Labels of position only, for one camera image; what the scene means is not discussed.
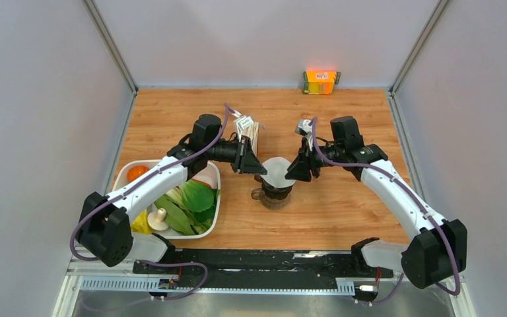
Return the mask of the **pack of paper filters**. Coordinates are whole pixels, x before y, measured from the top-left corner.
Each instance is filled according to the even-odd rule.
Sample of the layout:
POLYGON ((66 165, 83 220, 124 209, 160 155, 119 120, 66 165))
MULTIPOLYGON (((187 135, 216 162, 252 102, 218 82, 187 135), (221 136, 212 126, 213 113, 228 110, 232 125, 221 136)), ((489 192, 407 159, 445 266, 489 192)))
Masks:
POLYGON ((253 122, 245 130, 245 136, 250 139, 251 148, 255 155, 257 155, 258 152, 259 133, 262 129, 265 129, 262 124, 253 122))

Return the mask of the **white paper coffee filter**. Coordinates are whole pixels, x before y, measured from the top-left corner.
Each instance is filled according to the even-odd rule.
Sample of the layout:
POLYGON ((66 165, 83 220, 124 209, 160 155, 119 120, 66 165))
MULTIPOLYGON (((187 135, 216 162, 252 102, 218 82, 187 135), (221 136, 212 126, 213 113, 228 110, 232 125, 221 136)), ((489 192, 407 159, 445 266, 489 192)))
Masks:
POLYGON ((262 163, 267 173, 261 175, 264 182, 274 188, 287 188, 295 184, 296 180, 288 180, 285 178, 287 168, 291 162, 283 157, 272 157, 262 163))

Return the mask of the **clear glass coffee server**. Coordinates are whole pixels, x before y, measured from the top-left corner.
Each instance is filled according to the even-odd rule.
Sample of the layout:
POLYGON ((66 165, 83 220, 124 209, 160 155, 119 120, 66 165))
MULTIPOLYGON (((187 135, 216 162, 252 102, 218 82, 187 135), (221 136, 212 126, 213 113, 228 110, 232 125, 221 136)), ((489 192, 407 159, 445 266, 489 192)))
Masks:
POLYGON ((270 210, 284 209, 291 202, 291 195, 287 195, 283 199, 270 198, 265 195, 262 188, 256 188, 251 192, 251 198, 259 201, 265 208, 270 210))

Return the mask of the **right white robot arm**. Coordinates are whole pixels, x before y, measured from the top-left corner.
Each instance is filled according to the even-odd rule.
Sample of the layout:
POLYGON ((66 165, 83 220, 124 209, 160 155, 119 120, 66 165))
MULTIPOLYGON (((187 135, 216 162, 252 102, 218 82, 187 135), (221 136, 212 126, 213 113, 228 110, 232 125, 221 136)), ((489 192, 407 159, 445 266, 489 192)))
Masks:
POLYGON ((376 267, 389 269, 404 274, 419 289, 436 285, 459 295, 459 275, 467 261, 466 226, 459 219, 448 220, 419 197, 379 146, 364 143, 352 116, 331 120, 333 139, 325 145, 318 144, 316 124, 316 119, 297 123, 301 146, 285 177, 310 182, 323 167, 343 168, 382 200, 410 240, 400 244, 367 238, 354 244, 352 271, 367 276, 376 267))

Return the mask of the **dark brown coffee dripper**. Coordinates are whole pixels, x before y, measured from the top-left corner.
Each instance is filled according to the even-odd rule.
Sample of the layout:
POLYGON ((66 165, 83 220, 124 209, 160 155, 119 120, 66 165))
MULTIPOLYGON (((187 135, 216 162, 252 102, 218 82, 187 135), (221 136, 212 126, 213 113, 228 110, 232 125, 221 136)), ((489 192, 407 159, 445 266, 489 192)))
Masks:
POLYGON ((254 180, 261 184, 260 188, 256 188, 251 192, 251 198, 254 200, 260 200, 262 196, 279 201, 285 200, 292 191, 292 187, 294 185, 293 182, 292 185, 285 187, 273 186, 265 181, 261 175, 255 175, 254 180))

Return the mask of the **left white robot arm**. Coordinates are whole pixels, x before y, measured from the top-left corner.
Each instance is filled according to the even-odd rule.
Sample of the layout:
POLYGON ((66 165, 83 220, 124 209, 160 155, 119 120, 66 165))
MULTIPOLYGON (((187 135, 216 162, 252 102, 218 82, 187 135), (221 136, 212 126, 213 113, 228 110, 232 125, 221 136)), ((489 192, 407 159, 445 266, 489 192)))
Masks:
POLYGON ((265 175, 264 166, 254 154, 250 139, 222 139, 227 121, 202 114, 192 132, 167 152, 159 163, 128 185, 106 195, 93 192, 83 203, 79 223, 71 233, 71 253, 80 244, 90 260, 114 267, 124 260, 150 262, 159 273, 173 270, 176 257, 168 251, 169 241, 157 234, 138 234, 130 226, 137 216, 158 198, 192 179, 210 160, 227 162, 239 174, 265 175))

